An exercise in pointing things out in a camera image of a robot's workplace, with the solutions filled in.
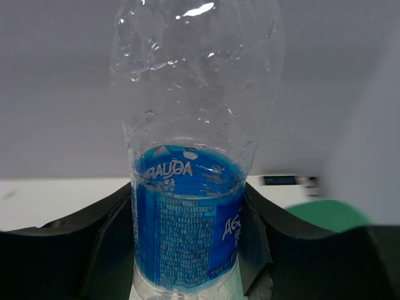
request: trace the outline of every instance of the bottle label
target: bottle label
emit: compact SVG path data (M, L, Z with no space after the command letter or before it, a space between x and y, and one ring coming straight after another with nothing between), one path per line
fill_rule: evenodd
M244 176L225 157L161 146L136 163L136 261L154 284L203 288L236 262Z

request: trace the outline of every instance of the green object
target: green object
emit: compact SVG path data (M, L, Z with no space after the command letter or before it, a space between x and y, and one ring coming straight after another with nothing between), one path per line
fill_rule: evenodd
M347 203L323 199L287 207L291 214L319 227L341 233L349 229L371 225L371 221Z

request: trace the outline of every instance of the white wall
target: white wall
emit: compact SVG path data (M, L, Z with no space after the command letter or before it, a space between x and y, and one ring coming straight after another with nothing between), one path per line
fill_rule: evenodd
M327 195L363 209L377 223L400 223L400 23L323 179Z
M108 97L119 0L0 1L0 178L127 176ZM398 0L280 0L283 89L253 174L320 174L393 30Z

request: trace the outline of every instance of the clear plastic bottle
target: clear plastic bottle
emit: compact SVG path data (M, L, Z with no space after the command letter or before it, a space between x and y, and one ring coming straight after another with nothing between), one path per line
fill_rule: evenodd
M241 299L239 210L276 98L275 0L123 0L111 54L138 299Z

